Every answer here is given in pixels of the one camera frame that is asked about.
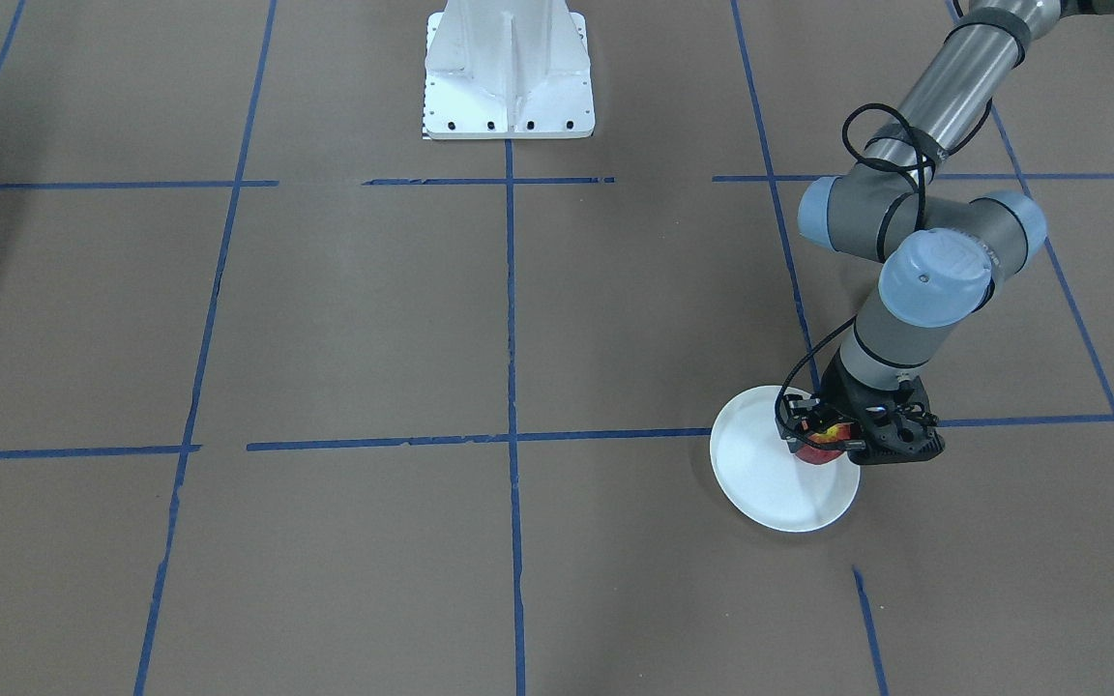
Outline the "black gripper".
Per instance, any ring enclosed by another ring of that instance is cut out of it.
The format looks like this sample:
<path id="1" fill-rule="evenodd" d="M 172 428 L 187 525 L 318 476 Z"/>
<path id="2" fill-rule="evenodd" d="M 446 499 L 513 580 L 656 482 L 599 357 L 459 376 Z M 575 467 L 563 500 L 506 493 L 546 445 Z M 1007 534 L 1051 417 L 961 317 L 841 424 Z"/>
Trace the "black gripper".
<path id="1" fill-rule="evenodd" d="M 924 380 L 905 380 L 891 391 L 877 391 L 849 374 L 840 357 L 824 370 L 818 389 L 818 416 L 827 422 L 813 431 L 808 418 L 781 411 L 779 437 L 793 455 L 848 453 L 858 465 L 931 461 L 945 452 L 938 419 L 928 409 Z"/>

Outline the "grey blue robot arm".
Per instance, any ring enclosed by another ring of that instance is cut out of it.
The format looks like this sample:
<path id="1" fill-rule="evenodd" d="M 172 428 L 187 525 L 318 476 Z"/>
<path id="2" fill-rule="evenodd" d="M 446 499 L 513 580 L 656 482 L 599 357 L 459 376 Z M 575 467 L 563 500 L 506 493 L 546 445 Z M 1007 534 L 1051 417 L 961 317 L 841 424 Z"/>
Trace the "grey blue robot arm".
<path id="1" fill-rule="evenodd" d="M 836 353 L 813 395 L 776 398 L 776 431 L 809 464 L 928 461 L 942 452 L 924 369 L 962 320 L 1030 265 L 1047 238 L 1040 206 L 1020 192 L 968 202 L 931 193 L 942 164 L 985 122 L 993 97 L 1030 45 L 1067 14 L 1062 1 L 973 1 L 853 167 L 808 186 L 802 237 L 874 261 L 874 290 L 833 331 Z"/>

